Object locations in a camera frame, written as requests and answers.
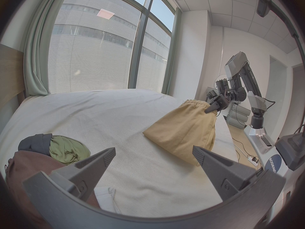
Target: power plug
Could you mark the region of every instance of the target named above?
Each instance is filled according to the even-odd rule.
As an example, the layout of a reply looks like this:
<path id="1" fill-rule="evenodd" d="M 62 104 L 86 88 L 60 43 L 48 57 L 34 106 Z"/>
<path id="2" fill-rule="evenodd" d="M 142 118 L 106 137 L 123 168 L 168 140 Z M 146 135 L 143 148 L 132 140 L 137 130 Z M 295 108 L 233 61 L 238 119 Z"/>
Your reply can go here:
<path id="1" fill-rule="evenodd" d="M 252 158 L 251 156 L 248 158 L 248 160 L 255 166 L 258 166 L 258 161 L 256 158 Z"/>

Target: green curtain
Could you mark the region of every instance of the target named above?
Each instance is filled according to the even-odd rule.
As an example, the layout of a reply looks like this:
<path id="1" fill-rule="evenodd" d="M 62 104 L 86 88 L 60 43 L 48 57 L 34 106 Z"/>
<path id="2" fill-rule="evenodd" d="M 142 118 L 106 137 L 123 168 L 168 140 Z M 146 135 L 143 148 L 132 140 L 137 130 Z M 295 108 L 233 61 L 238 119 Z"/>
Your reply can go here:
<path id="1" fill-rule="evenodd" d="M 170 89 L 170 81 L 171 81 L 172 74 L 173 74 L 173 64 L 174 64 L 174 59 L 175 59 L 175 55 L 176 55 L 180 21 L 181 21 L 181 10 L 179 8 L 176 8 L 175 18 L 173 20 L 173 25 L 174 25 L 173 32 L 172 32 L 172 37 L 170 40 L 170 49 L 168 52 L 166 70 L 165 70 L 165 74 L 164 74 L 164 81 L 163 81 L 163 86 L 162 86 L 162 91 L 161 91 L 161 93 L 163 93 L 163 94 L 168 94 L 168 91 Z"/>
<path id="2" fill-rule="evenodd" d="M 27 35 L 24 83 L 28 95 L 48 95 L 48 54 L 53 26 L 64 0 L 43 0 Z"/>

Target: wooden floor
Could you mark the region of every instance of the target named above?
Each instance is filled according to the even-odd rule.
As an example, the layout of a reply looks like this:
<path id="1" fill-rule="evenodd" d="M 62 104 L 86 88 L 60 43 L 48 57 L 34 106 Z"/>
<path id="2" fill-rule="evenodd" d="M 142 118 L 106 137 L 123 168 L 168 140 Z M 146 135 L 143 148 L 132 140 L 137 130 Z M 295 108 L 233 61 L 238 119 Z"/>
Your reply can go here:
<path id="1" fill-rule="evenodd" d="M 254 148 L 252 147 L 251 143 L 249 142 L 247 136 L 244 134 L 244 130 L 239 129 L 235 126 L 232 126 L 228 123 L 227 123 L 227 125 L 229 127 L 232 138 L 241 142 L 241 143 L 239 143 L 239 142 L 233 140 L 234 144 L 236 146 L 238 146 L 244 152 L 245 155 L 247 155 L 247 156 L 249 156 L 249 155 L 257 156 L 257 154 L 254 151 Z M 237 147 L 235 147 L 235 150 L 240 155 L 239 162 L 241 164 L 246 165 L 246 166 L 250 166 L 250 167 L 255 168 L 255 169 L 259 169 L 261 167 L 260 163 L 258 163 L 258 166 L 255 167 Z"/>

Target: ceiling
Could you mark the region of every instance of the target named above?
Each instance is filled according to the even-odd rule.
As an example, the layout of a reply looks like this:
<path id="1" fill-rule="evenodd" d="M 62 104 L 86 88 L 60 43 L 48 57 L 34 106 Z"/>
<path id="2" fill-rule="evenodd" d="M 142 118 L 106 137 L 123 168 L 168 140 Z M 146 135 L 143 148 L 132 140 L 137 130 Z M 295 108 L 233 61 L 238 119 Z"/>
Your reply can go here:
<path id="1" fill-rule="evenodd" d="M 257 0 L 176 0 L 183 12 L 208 10 L 212 25 L 249 32 L 276 45 L 285 53 L 297 48 L 284 22 L 270 11 L 264 18 L 255 12 Z M 273 0 L 282 10 L 278 0 Z"/>

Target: dark gray garment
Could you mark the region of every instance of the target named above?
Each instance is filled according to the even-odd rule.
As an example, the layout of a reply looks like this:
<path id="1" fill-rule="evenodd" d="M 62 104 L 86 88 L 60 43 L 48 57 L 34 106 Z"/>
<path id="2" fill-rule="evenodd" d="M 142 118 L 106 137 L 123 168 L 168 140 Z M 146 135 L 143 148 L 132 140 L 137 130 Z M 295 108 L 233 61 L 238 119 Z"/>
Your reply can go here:
<path id="1" fill-rule="evenodd" d="M 49 134 L 36 134 L 23 139 L 18 146 L 18 151 L 33 151 L 36 153 L 50 155 L 50 142 L 52 133 Z"/>

